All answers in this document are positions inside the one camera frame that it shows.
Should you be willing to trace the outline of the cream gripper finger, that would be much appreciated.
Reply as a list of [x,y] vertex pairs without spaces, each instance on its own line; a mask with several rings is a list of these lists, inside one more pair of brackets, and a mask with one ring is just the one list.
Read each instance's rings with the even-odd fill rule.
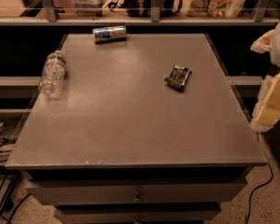
[[262,81],[256,103],[251,128],[258,133],[268,132],[280,120],[280,73],[267,75]]
[[266,32],[253,42],[250,49],[256,53],[264,53],[272,51],[274,30]]

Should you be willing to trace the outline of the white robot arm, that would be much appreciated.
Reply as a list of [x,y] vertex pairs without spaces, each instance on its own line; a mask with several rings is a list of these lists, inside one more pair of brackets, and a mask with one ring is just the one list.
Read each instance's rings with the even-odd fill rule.
[[[258,38],[250,47],[257,53],[270,52],[270,61],[280,68],[280,22],[276,27]],[[262,81],[251,128],[258,133],[268,132],[280,120],[280,72],[267,75]]]

